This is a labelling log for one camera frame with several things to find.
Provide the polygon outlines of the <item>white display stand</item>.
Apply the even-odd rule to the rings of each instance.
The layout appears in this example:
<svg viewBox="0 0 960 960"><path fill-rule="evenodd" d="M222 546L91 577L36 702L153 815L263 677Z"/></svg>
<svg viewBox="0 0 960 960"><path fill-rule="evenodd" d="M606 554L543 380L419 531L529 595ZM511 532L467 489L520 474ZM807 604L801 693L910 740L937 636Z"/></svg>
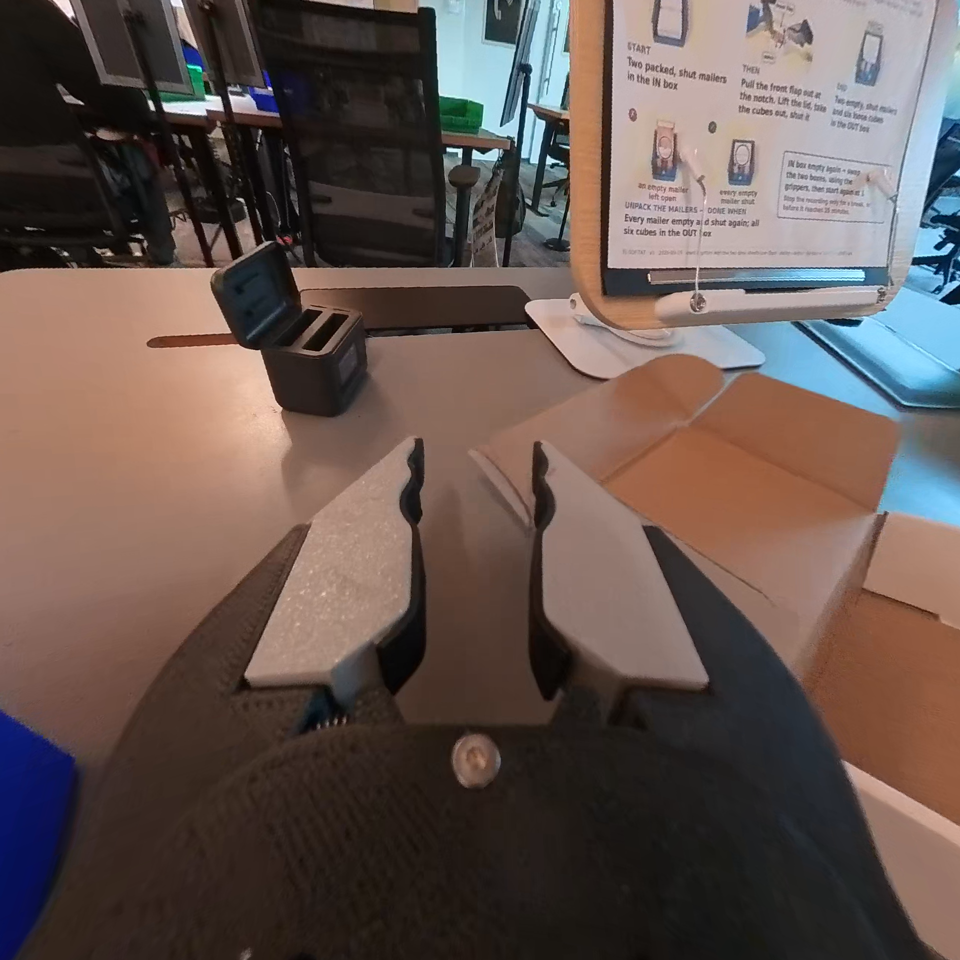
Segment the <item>white display stand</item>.
<svg viewBox="0 0 960 960"><path fill-rule="evenodd" d="M758 369L765 363L764 354L739 337L734 326L869 316L882 308L885 298L885 289L873 286L683 291L648 297L654 318L637 328L607 324L579 294L532 300L525 311L576 371L605 381L671 355L693 356L724 372Z"/></svg>

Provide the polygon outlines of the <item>black office chair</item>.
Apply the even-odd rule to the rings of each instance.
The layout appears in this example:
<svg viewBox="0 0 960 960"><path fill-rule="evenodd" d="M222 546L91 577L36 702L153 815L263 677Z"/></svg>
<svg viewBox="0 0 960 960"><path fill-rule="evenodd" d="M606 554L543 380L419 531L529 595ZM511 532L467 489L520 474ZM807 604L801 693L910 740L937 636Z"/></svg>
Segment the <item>black office chair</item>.
<svg viewBox="0 0 960 960"><path fill-rule="evenodd" d="M252 3L261 61L291 157L304 260L331 267L460 267L446 173L436 15L324 2Z"/></svg>

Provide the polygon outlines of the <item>blue plastic bin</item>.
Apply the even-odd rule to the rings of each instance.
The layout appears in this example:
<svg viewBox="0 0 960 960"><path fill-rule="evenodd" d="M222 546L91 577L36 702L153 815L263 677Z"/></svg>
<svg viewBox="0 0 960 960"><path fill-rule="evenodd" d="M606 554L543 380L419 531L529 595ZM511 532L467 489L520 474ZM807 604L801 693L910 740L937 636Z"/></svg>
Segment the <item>blue plastic bin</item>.
<svg viewBox="0 0 960 960"><path fill-rule="evenodd" d="M1 713L1 957L13 959L42 913L69 830L75 758Z"/></svg>

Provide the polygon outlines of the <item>printed instruction sheet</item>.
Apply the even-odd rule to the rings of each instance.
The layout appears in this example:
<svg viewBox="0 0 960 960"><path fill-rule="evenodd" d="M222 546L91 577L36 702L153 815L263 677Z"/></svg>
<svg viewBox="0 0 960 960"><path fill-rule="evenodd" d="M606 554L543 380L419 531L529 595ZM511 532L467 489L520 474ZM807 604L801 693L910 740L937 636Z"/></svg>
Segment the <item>printed instruction sheet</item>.
<svg viewBox="0 0 960 960"><path fill-rule="evenodd" d="M610 2L610 271L875 270L930 1Z"/></svg>

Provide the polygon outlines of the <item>dark grey tray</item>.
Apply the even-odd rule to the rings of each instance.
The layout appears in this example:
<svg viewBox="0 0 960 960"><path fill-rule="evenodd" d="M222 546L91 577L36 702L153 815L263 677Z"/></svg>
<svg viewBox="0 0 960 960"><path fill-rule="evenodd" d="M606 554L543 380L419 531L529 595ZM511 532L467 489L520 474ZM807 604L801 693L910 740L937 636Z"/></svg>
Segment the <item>dark grey tray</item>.
<svg viewBox="0 0 960 960"><path fill-rule="evenodd" d="M900 409L958 411L958 332L882 315L794 327Z"/></svg>

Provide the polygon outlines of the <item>grey framed panel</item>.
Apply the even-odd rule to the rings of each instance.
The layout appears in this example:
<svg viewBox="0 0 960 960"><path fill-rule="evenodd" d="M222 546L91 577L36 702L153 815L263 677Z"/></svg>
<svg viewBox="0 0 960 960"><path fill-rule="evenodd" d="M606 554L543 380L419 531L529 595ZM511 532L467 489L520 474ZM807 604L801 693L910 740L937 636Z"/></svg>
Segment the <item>grey framed panel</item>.
<svg viewBox="0 0 960 960"><path fill-rule="evenodd" d="M228 86L265 86L253 2L190 2L199 48L215 76Z"/></svg>
<svg viewBox="0 0 960 960"><path fill-rule="evenodd" d="M191 97L182 39L169 1L72 1L101 84Z"/></svg>

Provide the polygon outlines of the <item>white cardboard mailer box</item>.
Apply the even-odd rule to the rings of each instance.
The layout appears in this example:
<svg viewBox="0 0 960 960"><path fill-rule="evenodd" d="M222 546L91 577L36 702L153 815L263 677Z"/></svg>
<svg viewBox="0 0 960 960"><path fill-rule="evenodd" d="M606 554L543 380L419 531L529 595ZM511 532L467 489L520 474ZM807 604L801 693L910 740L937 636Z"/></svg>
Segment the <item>white cardboard mailer box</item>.
<svg viewBox="0 0 960 960"><path fill-rule="evenodd" d="M669 356L587 390L470 452L534 525L534 453L558 496L564 572L544 600L597 666L696 689L692 647L627 654L574 639L578 588L627 593L648 522L737 606L812 696L920 938L958 958L958 528L880 512L892 420L759 373L724 383Z"/></svg>

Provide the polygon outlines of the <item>instruction sheet on stand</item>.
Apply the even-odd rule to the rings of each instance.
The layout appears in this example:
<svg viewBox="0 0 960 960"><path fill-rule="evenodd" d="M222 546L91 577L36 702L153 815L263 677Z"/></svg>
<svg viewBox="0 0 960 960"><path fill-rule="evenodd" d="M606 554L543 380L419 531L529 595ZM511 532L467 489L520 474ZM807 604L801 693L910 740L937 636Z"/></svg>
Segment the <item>instruction sheet on stand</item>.
<svg viewBox="0 0 960 960"><path fill-rule="evenodd" d="M765 322L823 321L854 325L888 308L903 289L914 255L930 173L954 61L958 2L935 4L932 39L918 91L916 118L906 145L894 201L891 264L886 280L865 287L803 287L798 292L728 290L608 295L601 278L602 186L608 154L605 120L609 95L607 41L611 38L607 2L572 2L570 147L571 275L583 307L614 330L680 330Z"/></svg>

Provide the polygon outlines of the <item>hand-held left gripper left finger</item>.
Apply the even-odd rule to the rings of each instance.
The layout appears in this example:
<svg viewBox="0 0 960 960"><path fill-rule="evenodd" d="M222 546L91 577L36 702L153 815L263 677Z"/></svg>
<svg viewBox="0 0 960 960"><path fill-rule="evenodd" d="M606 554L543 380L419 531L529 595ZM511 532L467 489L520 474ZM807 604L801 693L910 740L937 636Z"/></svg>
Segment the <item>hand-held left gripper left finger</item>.
<svg viewBox="0 0 960 960"><path fill-rule="evenodd" d="M425 444L404 438L312 518L246 666L255 690L398 693L426 653Z"/></svg>

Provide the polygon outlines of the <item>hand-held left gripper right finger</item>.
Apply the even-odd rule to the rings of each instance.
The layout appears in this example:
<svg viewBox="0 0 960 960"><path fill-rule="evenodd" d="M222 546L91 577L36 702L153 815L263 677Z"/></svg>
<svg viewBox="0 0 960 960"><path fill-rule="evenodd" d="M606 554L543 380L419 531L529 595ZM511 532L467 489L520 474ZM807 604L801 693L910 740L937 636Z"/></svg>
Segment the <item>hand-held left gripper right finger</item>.
<svg viewBox="0 0 960 960"><path fill-rule="evenodd" d="M575 686L702 692L709 676L641 516L547 441L532 454L529 658L551 701Z"/></svg>

